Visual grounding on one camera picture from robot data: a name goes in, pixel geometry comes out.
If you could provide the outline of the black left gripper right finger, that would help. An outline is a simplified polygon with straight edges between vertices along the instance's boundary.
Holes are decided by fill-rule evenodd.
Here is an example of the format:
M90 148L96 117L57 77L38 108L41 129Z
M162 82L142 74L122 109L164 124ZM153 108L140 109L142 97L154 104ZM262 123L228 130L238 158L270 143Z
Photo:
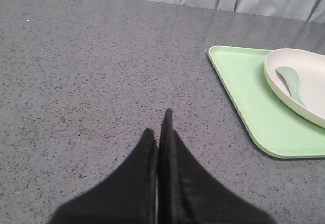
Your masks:
M275 223L212 177L173 128L172 110L161 125L158 151L159 223Z

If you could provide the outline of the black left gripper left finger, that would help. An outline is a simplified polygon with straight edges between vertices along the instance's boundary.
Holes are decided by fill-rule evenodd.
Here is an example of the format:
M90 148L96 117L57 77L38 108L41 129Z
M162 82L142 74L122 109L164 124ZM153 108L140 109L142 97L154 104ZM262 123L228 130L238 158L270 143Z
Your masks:
M146 129L112 174L61 205L50 223L155 223L157 158L154 132Z

